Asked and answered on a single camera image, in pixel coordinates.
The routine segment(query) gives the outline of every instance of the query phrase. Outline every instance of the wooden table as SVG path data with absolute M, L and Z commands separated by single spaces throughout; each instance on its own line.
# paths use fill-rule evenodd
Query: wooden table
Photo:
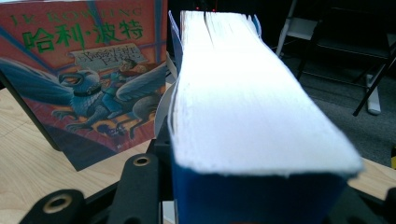
M 76 172 L 52 149 L 9 91 L 0 90 L 0 223 L 18 223 L 42 197 L 58 189 L 79 189 L 85 197 L 117 182 L 124 163 L 149 142 Z M 396 171 L 364 160 L 366 171 L 350 186 L 384 199 L 396 187 Z

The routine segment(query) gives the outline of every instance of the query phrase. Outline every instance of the gray carpet floor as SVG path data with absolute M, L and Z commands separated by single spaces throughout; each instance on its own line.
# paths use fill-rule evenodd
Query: gray carpet floor
M 299 58 L 285 55 L 282 61 L 294 75 L 297 74 Z M 307 70 L 342 78 L 352 78 L 360 73 L 357 68 L 334 68 L 321 63 L 310 63 Z M 303 75 L 300 83 L 318 107 L 346 134 L 363 158 L 390 167 L 390 152 L 396 145 L 395 77 L 384 77 L 378 87 L 381 114 L 377 116 L 369 114 L 367 106 L 357 117 L 352 115 L 364 95 L 363 88 L 309 75 Z

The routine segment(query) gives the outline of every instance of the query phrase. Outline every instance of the black chair leg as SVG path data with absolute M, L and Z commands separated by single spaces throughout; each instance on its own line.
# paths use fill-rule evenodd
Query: black chair leg
M 372 86 L 369 88 L 369 90 L 364 95 L 364 98 L 361 100 L 361 103 L 358 105 L 358 107 L 356 108 L 355 112 L 353 112 L 353 116 L 357 117 L 359 115 L 359 113 L 361 112 L 361 109 L 366 104 L 367 100 L 369 99 L 369 97 L 373 93 L 374 89 L 378 86 L 379 81 L 381 81 L 382 77 L 387 73 L 388 68 L 389 68 L 389 65 L 387 64 L 387 66 L 385 66 L 381 70 L 381 72 L 378 74 L 378 77 L 375 79 L 375 81 L 373 82 Z

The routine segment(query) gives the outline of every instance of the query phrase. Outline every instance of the thick book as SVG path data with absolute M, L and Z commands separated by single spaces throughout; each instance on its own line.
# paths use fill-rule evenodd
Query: thick book
M 84 169 L 154 137 L 166 23 L 166 0 L 3 1 L 0 80 Z
M 254 21 L 181 13 L 168 117 L 180 224 L 321 223 L 363 168 Z

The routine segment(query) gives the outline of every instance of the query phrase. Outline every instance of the cover illustration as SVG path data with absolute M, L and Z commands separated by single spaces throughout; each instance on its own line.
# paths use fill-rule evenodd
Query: cover illustration
M 166 10 L 163 0 L 0 4 L 0 80 L 76 170 L 154 137 Z

